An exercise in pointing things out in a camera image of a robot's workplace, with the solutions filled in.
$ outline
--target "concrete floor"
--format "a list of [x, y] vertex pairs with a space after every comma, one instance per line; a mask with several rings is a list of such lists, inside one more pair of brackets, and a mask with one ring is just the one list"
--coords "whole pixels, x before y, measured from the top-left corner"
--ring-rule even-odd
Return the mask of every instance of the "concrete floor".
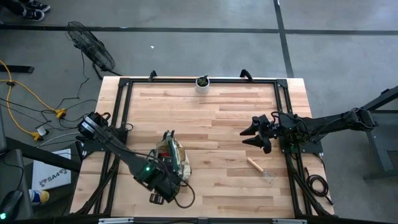
[[[76, 20], [87, 26], [278, 27], [272, 0], [43, 2], [51, 4], [52, 11], [42, 23], [22, 21], [6, 10], [0, 12], [0, 20], [55, 26]], [[280, 0], [280, 6], [286, 29], [398, 28], [398, 2], [394, 0]], [[95, 35], [114, 57], [115, 71], [125, 75], [149, 75], [156, 70], [160, 76], [236, 77], [245, 68], [254, 77], [286, 77], [279, 34], [95, 32]], [[314, 117], [362, 106], [386, 88], [398, 85], [396, 35], [287, 35], [287, 44], [294, 77], [305, 79]], [[8, 64], [34, 66], [34, 74], [14, 74], [14, 79], [27, 84], [52, 106], [64, 97], [74, 97], [84, 80], [80, 51], [64, 32], [2, 30], [0, 59]], [[96, 99], [101, 82], [87, 58], [85, 72], [90, 80], [83, 86], [80, 100]], [[0, 97], [5, 98], [7, 88], [1, 85]], [[11, 100], [45, 109], [20, 87], [13, 90]], [[79, 101], [65, 102], [65, 106], [76, 102]], [[70, 110], [68, 117], [78, 118], [94, 108], [94, 102], [85, 103]], [[39, 114], [21, 111], [41, 119]], [[15, 127], [4, 108], [3, 114], [9, 137], [37, 144]], [[39, 124], [19, 114], [15, 116], [29, 130]], [[63, 133], [53, 130], [49, 137]], [[335, 213], [345, 218], [398, 222], [398, 180], [370, 183], [362, 180], [364, 175], [378, 169], [366, 135], [342, 131], [328, 135], [322, 144]], [[58, 147], [47, 149], [54, 151]]]

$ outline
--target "butcher block tabletop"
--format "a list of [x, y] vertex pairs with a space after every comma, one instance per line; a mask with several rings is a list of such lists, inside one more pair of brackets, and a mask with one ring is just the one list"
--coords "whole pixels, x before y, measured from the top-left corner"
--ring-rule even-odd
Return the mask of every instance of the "butcher block tabletop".
[[[113, 112], [119, 79], [104, 77], [96, 112]], [[311, 117], [304, 80], [291, 78], [287, 83], [293, 112]], [[134, 129], [128, 134], [127, 147], [148, 153], [166, 130], [175, 130], [175, 137], [187, 151], [191, 163], [189, 184], [195, 190], [196, 200], [186, 209], [179, 208], [175, 202], [150, 203], [150, 192], [133, 179], [127, 165], [121, 162], [111, 215], [293, 218], [286, 161], [278, 140], [271, 140], [272, 152], [264, 154], [262, 149], [242, 143], [250, 136], [239, 135], [250, 126], [252, 116], [265, 114], [270, 118], [270, 113], [276, 110], [274, 87], [268, 84], [210, 83], [209, 92], [199, 94], [194, 83], [135, 83], [127, 117], [127, 123]], [[81, 208], [97, 187], [103, 157], [103, 152], [95, 152], [83, 161], [71, 212]], [[271, 184], [247, 162], [247, 157], [274, 177]], [[310, 174], [326, 178], [321, 161], [314, 155], [303, 154], [303, 165]], [[314, 184], [316, 189], [320, 188], [317, 184]], [[305, 212], [302, 192], [297, 184], [296, 188], [300, 208]], [[101, 209], [107, 195], [108, 188], [104, 191]], [[188, 205], [192, 200], [191, 190], [182, 187], [177, 199], [181, 205]], [[317, 199], [333, 213], [333, 207], [325, 198]]]

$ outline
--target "sneaker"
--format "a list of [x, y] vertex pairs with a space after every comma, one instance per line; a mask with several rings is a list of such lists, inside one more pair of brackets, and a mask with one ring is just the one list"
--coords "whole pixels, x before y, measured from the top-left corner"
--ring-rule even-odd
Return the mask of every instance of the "sneaker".
[[29, 8], [31, 8], [31, 9], [38, 9], [38, 10], [41, 10], [43, 12], [47, 12], [48, 10], [50, 10], [50, 6], [49, 5], [42, 4], [42, 3], [38, 2], [38, 1], [28, 2], [25, 5], [27, 7], [29, 7]]
[[42, 21], [44, 19], [44, 12], [41, 10], [33, 10], [33, 9], [27, 9], [26, 10], [26, 15], [23, 16], [24, 19], [28, 19], [30, 21]]

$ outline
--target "fan grille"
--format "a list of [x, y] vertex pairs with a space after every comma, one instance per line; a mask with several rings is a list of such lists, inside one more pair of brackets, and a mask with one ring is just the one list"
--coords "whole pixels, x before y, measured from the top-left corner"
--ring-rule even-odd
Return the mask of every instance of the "fan grille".
[[90, 31], [86, 30], [80, 22], [68, 22], [67, 32], [75, 47], [80, 49], [92, 62], [104, 71], [111, 71], [115, 62], [104, 44], [99, 41]]

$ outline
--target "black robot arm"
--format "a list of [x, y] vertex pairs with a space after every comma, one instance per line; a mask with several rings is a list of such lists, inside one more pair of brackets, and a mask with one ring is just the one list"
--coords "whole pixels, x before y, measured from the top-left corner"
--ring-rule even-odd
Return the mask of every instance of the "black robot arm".
[[163, 161], [156, 157], [141, 157], [139, 153], [128, 149], [116, 137], [115, 128], [100, 114], [91, 112], [78, 125], [79, 132], [89, 139], [99, 141], [107, 150], [125, 162], [134, 176], [146, 189], [155, 190], [167, 202], [171, 202], [180, 190], [181, 178], [167, 170]]
[[371, 131], [377, 123], [371, 113], [362, 108], [354, 108], [342, 114], [322, 118], [301, 118], [297, 114], [272, 112], [273, 121], [265, 115], [252, 117], [252, 124], [240, 135], [258, 135], [245, 139], [243, 143], [262, 147], [265, 153], [271, 152], [270, 138], [283, 136], [292, 142], [318, 142], [328, 133], [351, 129], [355, 131]]

